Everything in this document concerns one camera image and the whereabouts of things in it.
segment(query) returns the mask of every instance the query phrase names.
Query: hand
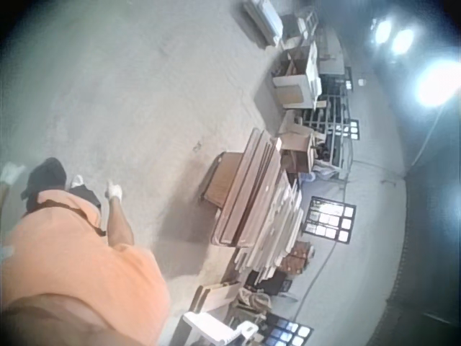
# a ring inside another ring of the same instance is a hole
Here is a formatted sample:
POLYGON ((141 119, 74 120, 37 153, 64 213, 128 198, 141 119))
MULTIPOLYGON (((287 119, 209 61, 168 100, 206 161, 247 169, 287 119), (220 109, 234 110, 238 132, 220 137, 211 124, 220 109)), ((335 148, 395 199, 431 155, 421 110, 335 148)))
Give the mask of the hand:
POLYGON ((111 200, 112 198, 116 197, 120 200, 120 202, 122 202, 122 187, 120 185, 114 185, 112 180, 108 180, 106 193, 104 195, 108 200, 111 200))
POLYGON ((12 162, 7 162, 1 171, 0 182, 10 186, 13 185, 25 169, 24 165, 17 166, 12 162))

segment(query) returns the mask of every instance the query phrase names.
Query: ceiling light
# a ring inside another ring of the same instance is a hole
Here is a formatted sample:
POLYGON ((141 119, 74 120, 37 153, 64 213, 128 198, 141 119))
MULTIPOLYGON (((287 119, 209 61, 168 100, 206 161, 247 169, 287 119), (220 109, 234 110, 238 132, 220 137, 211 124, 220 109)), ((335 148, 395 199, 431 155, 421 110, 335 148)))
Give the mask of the ceiling light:
POLYGON ((394 54, 405 54, 410 48, 411 43, 413 43, 413 38, 413 30, 405 29, 400 31, 397 36, 395 36, 392 44, 392 51, 394 54))
POLYGON ((418 86, 419 102, 427 107, 443 105, 461 87, 461 63, 440 61, 424 72, 418 86))
POLYGON ((388 40, 391 29, 392 25, 389 20, 385 20, 377 26, 375 39, 378 45, 388 40))

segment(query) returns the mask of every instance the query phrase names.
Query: person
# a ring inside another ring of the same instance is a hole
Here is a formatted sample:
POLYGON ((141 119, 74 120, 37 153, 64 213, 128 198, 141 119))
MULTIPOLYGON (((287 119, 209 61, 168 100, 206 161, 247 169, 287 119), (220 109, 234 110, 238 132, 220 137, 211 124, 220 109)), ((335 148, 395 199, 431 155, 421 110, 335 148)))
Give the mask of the person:
MULTIPOLYGON (((107 184, 105 241, 99 201, 82 176, 66 191, 60 165, 48 159, 31 173, 27 212, 3 241, 3 336, 9 345, 154 345, 169 295, 153 254, 135 246, 122 188, 107 184), (44 174, 52 178, 40 186, 44 174)), ((23 170, 4 167, 0 207, 23 170)))

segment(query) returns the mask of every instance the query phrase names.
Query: plywood sheet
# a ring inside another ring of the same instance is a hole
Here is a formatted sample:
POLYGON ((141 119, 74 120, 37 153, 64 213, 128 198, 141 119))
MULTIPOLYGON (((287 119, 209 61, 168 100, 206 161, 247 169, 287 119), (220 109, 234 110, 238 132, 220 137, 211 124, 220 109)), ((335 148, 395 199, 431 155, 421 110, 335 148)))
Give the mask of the plywood sheet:
POLYGON ((219 208, 224 206, 242 160, 240 153, 224 153, 211 183, 205 192, 205 199, 219 208))
POLYGON ((254 128, 253 131, 251 132, 250 139, 242 155, 240 164, 238 165, 238 168, 236 170, 235 177, 228 191, 227 198, 225 199, 225 202, 223 203, 221 215, 215 225, 215 230, 213 231, 213 237, 212 237, 213 244, 220 243, 223 232, 232 214, 234 204, 241 191, 241 186, 243 184, 243 181, 245 180, 247 171, 249 170, 251 160, 253 159, 253 156, 255 154, 256 147, 258 146, 260 138, 261 138, 261 131, 259 131, 257 128, 254 128))
POLYGON ((223 285, 218 288, 203 288, 203 294, 197 305, 197 312, 212 311, 230 304, 238 295, 243 283, 223 285))
POLYGON ((232 206, 232 210, 228 217, 227 225, 225 225, 225 230, 220 240, 223 244, 231 244, 235 239, 235 236, 238 231, 238 226, 242 220, 243 213, 249 202, 251 191, 256 183, 258 171, 263 160, 264 152, 266 150, 266 147, 270 145, 269 139, 270 137, 266 133, 263 133, 261 135, 253 159, 251 160, 249 169, 241 185, 239 194, 236 198, 234 205, 232 206))
POLYGON ((239 247, 251 247, 254 245, 269 211, 279 172, 280 154, 278 151, 273 150, 261 187, 257 192, 254 204, 251 206, 249 216, 238 240, 239 247))

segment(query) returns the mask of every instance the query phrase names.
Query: wall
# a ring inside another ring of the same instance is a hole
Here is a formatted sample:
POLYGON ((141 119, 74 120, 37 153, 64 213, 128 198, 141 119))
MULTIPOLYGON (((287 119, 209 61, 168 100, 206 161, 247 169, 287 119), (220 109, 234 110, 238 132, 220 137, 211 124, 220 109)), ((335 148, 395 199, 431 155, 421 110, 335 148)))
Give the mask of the wall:
MULTIPOLYGON (((393 288, 403 245, 406 184, 401 178, 404 165, 395 117, 371 68, 357 52, 347 53, 356 85, 349 96, 351 114, 361 126, 361 139, 353 142, 354 163, 345 192, 345 201, 357 206, 352 240, 335 246, 305 236, 316 248, 315 258, 294 280, 290 293, 300 301, 308 290, 307 298, 303 303, 274 299, 276 313, 293 318, 299 309, 297 321, 314 328, 309 345, 367 343, 393 288), (357 86, 358 78, 366 78, 367 85, 357 86)), ((310 183, 303 192, 305 205, 311 195, 343 198, 341 187, 334 183, 310 183)))
POLYGON ((459 342, 460 171, 459 106, 453 100, 406 177, 404 251, 370 346, 459 342))

